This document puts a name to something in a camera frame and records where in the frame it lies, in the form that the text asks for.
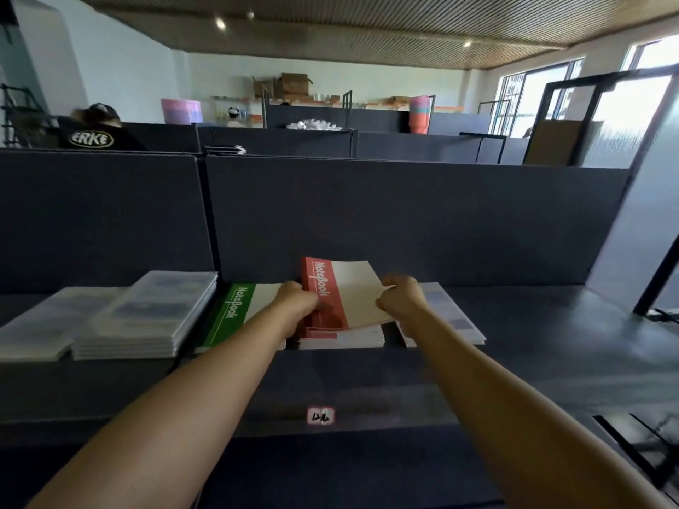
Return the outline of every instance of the hand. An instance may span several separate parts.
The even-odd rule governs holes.
[[[271,302],[271,307],[280,308],[287,317],[286,321],[286,337],[290,337],[295,333],[297,323],[305,316],[311,314],[315,309],[320,308],[320,301],[315,293],[303,291],[301,285],[297,282],[286,282],[276,293],[274,301]]]
[[[395,318],[411,337],[410,317],[422,309],[429,311],[420,284],[408,275],[390,275],[382,279],[382,285],[389,289],[375,300],[375,305]]]

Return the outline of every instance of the black shirt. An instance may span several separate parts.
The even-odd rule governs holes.
[[[146,151],[146,147],[124,127],[101,124],[78,126],[59,129],[59,146],[61,148]]]

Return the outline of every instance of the green notebook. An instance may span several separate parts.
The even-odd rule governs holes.
[[[247,320],[269,305],[280,288],[279,283],[235,283],[226,295],[205,341],[196,353],[208,351],[236,332]],[[281,342],[279,350],[285,347]]]

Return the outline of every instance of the wooden ceiling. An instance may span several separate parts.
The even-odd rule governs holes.
[[[495,68],[679,13],[679,0],[83,1],[173,49],[441,69]]]

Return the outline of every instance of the ceiling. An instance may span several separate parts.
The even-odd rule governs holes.
[[[494,68],[679,13],[679,0],[82,1],[173,49],[442,69]]]

